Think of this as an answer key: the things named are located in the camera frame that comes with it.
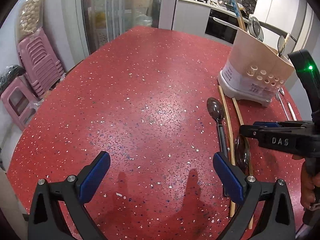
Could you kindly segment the person's right hand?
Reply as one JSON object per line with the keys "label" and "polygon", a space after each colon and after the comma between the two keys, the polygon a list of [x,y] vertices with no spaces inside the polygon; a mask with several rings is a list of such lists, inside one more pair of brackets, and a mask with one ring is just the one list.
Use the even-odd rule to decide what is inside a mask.
{"label": "person's right hand", "polygon": [[305,209],[310,209],[311,204],[316,201],[315,187],[320,187],[319,174],[311,176],[306,170],[306,162],[303,163],[300,175],[301,197],[300,203]]}

